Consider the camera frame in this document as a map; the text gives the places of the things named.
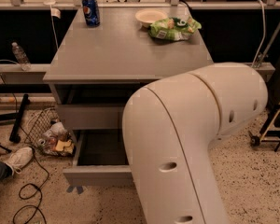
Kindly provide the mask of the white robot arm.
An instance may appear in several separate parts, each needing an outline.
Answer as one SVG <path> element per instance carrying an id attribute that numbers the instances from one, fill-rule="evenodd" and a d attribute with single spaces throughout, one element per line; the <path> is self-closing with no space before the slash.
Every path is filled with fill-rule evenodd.
<path id="1" fill-rule="evenodd" d="M 208 150 L 267 100 L 259 72 L 241 63 L 160 79 L 131 96 L 123 141 L 147 224 L 230 224 Z"/>

